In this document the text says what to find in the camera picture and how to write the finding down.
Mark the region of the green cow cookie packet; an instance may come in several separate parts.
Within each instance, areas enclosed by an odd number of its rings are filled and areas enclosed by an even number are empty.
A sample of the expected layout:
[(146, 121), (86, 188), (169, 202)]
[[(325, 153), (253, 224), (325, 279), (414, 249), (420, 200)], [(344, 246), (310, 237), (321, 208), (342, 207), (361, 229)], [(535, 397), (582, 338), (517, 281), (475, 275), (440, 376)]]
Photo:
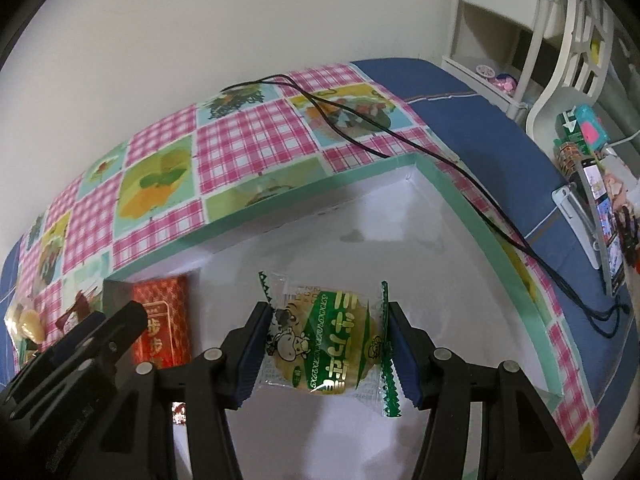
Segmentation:
[(279, 273), (262, 271), (258, 278), (272, 307), (258, 382), (314, 396), (347, 396), (385, 417), (401, 416), (386, 282), (373, 300)]

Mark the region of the white round bun packet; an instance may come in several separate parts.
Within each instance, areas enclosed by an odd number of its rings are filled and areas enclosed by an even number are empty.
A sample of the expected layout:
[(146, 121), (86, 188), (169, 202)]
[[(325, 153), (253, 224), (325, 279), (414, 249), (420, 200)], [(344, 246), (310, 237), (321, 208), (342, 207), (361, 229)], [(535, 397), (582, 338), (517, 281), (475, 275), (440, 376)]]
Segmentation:
[(46, 340), (40, 315), (29, 297), (13, 300), (6, 309), (4, 322), (15, 347), (26, 339), (34, 344), (43, 344)]

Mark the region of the red gold snack packet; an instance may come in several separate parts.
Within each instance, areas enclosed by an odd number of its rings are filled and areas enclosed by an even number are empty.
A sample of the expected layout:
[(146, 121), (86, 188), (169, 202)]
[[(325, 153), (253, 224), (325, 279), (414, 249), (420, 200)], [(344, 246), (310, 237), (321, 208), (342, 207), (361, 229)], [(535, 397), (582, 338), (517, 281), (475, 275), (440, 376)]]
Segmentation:
[(134, 343), (134, 364), (151, 362), (159, 370), (188, 364), (192, 360), (189, 278), (175, 275), (137, 282), (132, 299), (148, 316), (148, 328)]

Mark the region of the red crinkled snack packet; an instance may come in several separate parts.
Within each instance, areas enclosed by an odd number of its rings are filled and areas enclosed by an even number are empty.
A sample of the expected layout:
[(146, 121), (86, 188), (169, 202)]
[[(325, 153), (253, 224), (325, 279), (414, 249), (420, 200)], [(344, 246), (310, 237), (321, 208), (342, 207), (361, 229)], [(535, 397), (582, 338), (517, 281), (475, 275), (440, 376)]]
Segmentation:
[(91, 313), (89, 301), (83, 292), (78, 292), (73, 305), (55, 322), (55, 327), (62, 333), (68, 333)]

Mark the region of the white teal-rimmed box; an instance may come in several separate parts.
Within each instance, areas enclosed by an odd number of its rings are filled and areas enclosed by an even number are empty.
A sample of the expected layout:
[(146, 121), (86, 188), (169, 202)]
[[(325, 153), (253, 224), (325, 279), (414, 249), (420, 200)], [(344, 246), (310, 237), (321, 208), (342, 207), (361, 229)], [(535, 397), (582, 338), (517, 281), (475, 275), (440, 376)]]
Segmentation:
[[(134, 283), (184, 274), (195, 352), (216, 347), (262, 299), (260, 272), (378, 300), (465, 361), (518, 362), (555, 408), (559, 365), (532, 295), (485, 223), (428, 160), (405, 155), (326, 176), (304, 160), (210, 196), (207, 224), (111, 275), (104, 306)], [(348, 396), (260, 386), (229, 424), (247, 479), (407, 479), (426, 416)]]

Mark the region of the phone on white stand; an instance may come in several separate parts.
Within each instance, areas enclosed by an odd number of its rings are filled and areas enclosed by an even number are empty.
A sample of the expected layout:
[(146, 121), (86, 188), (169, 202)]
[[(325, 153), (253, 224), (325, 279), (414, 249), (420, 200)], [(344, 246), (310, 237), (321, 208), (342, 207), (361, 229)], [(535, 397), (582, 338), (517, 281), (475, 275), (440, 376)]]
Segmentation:
[(574, 232), (594, 270), (600, 270), (604, 292), (615, 296), (624, 282), (622, 240), (613, 202), (593, 158), (574, 162), (570, 182), (551, 193), (555, 206)]

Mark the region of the pink checkered tablecloth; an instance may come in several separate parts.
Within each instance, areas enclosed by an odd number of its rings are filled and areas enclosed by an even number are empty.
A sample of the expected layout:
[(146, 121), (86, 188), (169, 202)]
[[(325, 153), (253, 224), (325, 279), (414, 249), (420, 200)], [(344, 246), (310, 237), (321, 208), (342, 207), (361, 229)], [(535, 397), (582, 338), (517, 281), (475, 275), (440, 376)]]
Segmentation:
[(47, 323), (70, 306), (70, 281), (92, 262), (128, 268), (224, 216), (245, 183), (314, 166), (338, 174), (378, 154), (431, 156), (498, 226), (558, 360), (553, 416), (578, 462), (593, 452), (599, 414), (563, 301), (533, 256), (515, 246), (551, 205), (560, 174), (497, 107), (417, 58), (336, 63), (251, 84), (178, 110), (115, 146), (55, 197), (6, 257), (1, 299), (29, 297)]

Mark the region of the white chair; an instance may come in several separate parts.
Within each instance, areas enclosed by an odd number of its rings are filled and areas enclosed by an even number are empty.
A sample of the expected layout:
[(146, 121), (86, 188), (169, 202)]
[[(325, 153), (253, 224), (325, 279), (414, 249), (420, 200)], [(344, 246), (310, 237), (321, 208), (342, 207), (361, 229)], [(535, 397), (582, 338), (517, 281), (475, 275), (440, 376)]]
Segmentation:
[(578, 105), (592, 105), (600, 96), (611, 59), (614, 26), (614, 13), (605, 0), (566, 0), (554, 71), (526, 118), (527, 135), (547, 156), (553, 155), (559, 114)]

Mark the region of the white shelf unit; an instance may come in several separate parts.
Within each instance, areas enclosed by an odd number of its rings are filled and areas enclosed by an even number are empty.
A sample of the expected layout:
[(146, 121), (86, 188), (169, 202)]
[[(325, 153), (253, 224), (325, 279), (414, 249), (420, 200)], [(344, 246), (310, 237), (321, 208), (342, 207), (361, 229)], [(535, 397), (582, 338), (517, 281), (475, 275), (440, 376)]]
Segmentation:
[(451, 0), (440, 67), (519, 125), (541, 86), (542, 44), (562, 36), (565, 0)]

